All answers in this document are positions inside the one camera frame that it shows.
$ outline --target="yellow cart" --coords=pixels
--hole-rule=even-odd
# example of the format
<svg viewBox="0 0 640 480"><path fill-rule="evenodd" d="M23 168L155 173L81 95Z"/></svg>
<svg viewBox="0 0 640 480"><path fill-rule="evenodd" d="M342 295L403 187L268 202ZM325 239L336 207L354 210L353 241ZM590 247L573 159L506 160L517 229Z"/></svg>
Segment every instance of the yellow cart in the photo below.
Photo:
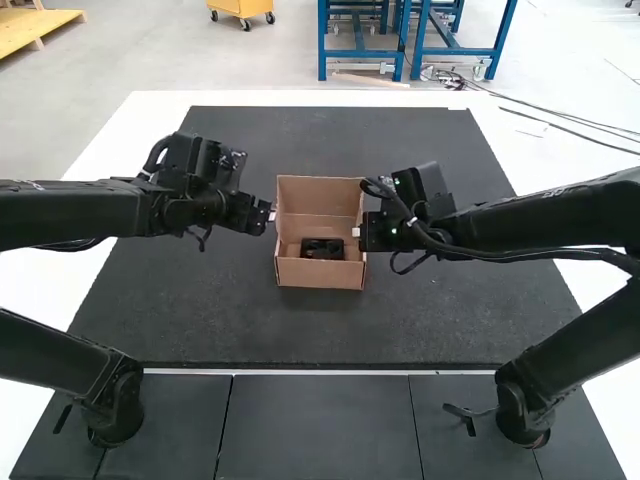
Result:
<svg viewBox="0 0 640 480"><path fill-rule="evenodd" d="M245 32L251 31L249 17L262 13L267 23L273 25L276 16L273 14L273 0L207 0L207 7L211 10L211 20L218 21L218 10L240 19L240 25Z"/></svg>

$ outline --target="black rubber mat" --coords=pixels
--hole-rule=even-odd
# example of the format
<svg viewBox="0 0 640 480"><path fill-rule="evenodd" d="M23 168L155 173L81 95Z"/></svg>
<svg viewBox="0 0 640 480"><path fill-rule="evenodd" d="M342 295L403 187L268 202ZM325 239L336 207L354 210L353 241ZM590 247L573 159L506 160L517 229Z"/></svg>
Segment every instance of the black rubber mat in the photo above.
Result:
<svg viewBox="0 0 640 480"><path fill-rule="evenodd" d="M491 375L149 375L145 421L123 446L89 444L54 395L11 478L27 480L624 480L582 389L547 446L516 447L493 415L473 435L443 402L495 405Z"/></svg>
<svg viewBox="0 0 640 480"><path fill-rule="evenodd" d="M183 128L247 150L241 187L267 199L277 174L431 160L459 208L513 194L468 111L193 107ZM579 313L551 261L429 260L400 277L371 254L364 292L278 288L275 241L217 229L201 254L189 237L119 240L70 331L158 366L482 367Z"/></svg>
<svg viewBox="0 0 640 480"><path fill-rule="evenodd" d="M235 377L216 478L421 480L407 377Z"/></svg>
<svg viewBox="0 0 640 480"><path fill-rule="evenodd" d="M492 408L493 376L409 378L425 479L625 479L582 388L557 408L549 443L532 451L509 442L492 414L473 419L470 432L442 409L445 402L476 411Z"/></svg>
<svg viewBox="0 0 640 480"><path fill-rule="evenodd" d="M80 410L53 434L68 397L56 394L16 463L12 479L211 480L222 438L230 375L145 375L142 427L123 446L89 443Z"/></svg>

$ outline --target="metal bracket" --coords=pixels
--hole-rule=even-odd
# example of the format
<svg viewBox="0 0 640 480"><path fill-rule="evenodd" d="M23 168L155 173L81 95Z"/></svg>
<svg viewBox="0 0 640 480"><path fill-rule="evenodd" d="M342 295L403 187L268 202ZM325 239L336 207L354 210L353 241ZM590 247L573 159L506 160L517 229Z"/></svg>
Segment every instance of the metal bracket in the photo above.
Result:
<svg viewBox="0 0 640 480"><path fill-rule="evenodd" d="M364 63L364 62L327 62L327 70L375 70L381 74L393 73L395 63Z"/></svg>

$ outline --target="cart wheel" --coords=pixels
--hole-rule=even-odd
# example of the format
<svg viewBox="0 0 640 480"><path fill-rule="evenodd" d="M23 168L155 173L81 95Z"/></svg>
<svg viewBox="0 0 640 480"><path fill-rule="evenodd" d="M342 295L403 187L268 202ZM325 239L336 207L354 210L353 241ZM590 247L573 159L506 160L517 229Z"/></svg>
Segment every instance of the cart wheel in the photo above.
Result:
<svg viewBox="0 0 640 480"><path fill-rule="evenodd" d="M486 70L486 67L483 67L481 65L476 65L475 67L473 67L473 80L475 82L479 82L480 80L483 80L485 70Z"/></svg>
<svg viewBox="0 0 640 480"><path fill-rule="evenodd" d="M435 65L424 65L420 69L420 80L423 82L428 82L433 78L433 73L435 71Z"/></svg>

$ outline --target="white table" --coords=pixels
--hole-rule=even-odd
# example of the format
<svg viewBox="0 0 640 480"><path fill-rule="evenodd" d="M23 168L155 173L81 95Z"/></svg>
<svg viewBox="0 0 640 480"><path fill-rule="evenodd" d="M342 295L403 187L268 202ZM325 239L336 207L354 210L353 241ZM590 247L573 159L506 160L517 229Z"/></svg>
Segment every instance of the white table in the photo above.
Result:
<svg viewBox="0 0 640 480"><path fill-rule="evenodd" d="M468 108L519 195L578 182L638 164L638 159L547 132L515 132L521 120L476 92L388 90L244 90L133 92L64 175L64 180L134 176L151 146L178 129L192 105ZM66 330L106 261L115 239L76 254L33 249L0 255L0 305ZM584 311L624 285L626 275L600 262L556 261ZM640 479L640 419L622 403L640 404L640 362L585 385L587 396L629 480ZM51 398L50 390L0 380L0 479L8 475Z"/></svg>

